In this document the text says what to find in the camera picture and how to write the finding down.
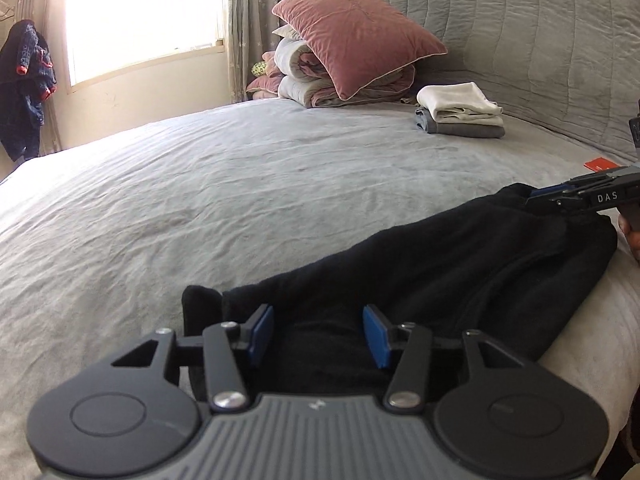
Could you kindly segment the right hand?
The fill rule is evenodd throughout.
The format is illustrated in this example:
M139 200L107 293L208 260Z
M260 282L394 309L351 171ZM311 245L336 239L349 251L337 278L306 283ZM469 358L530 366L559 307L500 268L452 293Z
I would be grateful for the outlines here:
M631 253L637 262L640 262L640 232L634 231L629 221L620 214L618 216L618 226L626 238Z

